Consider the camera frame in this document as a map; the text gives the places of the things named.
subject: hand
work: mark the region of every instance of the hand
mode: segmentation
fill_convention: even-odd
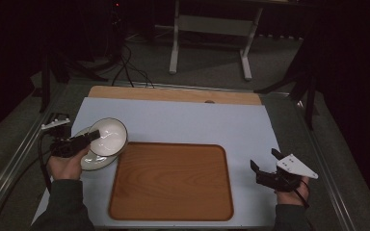
[[[302,180],[303,182],[300,183],[300,186],[297,188],[297,192],[299,192],[299,194],[302,195],[305,201],[307,201],[309,196],[309,189],[307,186],[309,178],[304,176]],[[294,191],[292,192],[275,191],[275,193],[277,194],[277,204],[291,204],[304,206],[302,200],[296,195]]]
[[[90,145],[70,158],[51,156],[48,164],[53,178],[55,180],[79,180],[82,173],[80,162],[89,150]]]

